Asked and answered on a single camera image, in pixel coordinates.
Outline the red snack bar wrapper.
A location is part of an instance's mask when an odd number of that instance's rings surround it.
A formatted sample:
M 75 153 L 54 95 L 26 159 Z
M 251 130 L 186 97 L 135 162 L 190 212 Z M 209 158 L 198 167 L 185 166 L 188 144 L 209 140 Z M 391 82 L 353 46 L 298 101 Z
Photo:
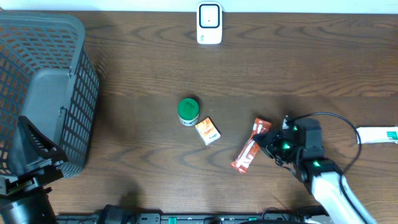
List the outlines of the red snack bar wrapper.
M 256 118 L 252 126 L 250 138 L 243 146 L 242 151 L 239 153 L 237 158 L 230 164 L 230 167 L 242 174 L 245 174 L 259 150 L 258 144 L 254 141 L 254 135 L 267 133 L 271 127 L 272 123 L 269 121 Z

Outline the orange tissue pack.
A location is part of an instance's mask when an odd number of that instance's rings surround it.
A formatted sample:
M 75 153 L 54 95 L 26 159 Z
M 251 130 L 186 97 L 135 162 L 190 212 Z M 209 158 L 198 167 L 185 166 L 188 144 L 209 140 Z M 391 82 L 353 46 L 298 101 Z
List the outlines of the orange tissue pack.
M 210 145 L 221 137 L 221 133 L 218 131 L 210 118 L 206 118 L 196 124 L 195 129 L 206 146 Z

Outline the white green medicine box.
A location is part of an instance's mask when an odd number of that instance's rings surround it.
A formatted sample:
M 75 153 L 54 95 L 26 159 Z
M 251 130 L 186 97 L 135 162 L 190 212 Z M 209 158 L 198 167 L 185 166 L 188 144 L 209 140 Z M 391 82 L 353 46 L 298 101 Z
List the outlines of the white green medicine box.
M 395 143 L 397 144 L 397 126 L 395 127 L 360 127 L 356 129 L 362 144 Z

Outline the green lid jar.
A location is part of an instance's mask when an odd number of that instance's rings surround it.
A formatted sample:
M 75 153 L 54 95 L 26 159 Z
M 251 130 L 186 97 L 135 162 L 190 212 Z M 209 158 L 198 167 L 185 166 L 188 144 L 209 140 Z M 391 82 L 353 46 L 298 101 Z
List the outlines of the green lid jar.
M 180 122 L 185 126 L 194 126 L 199 118 L 199 104 L 193 98 L 184 98 L 177 107 Z

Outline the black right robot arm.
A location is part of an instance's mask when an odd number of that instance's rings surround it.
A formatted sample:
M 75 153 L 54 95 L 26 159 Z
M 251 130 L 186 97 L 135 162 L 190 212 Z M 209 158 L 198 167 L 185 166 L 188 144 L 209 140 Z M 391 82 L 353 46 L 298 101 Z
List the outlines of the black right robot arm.
M 291 172 L 322 206 L 333 223 L 376 223 L 351 190 L 345 173 L 325 157 L 322 128 L 309 116 L 284 119 L 281 129 L 255 134 L 254 142 L 280 167 L 292 164 Z

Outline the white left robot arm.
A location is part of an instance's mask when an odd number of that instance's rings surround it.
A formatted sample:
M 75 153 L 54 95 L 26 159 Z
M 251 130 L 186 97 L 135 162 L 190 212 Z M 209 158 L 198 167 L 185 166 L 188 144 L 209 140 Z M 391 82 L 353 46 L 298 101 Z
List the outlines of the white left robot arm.
M 1 177 L 1 216 L 9 224 L 54 224 L 56 215 L 49 202 L 52 189 L 46 185 L 63 178 L 60 166 L 68 162 L 65 151 L 42 134 L 26 116 L 18 117 L 22 152 L 33 159 L 11 182 Z

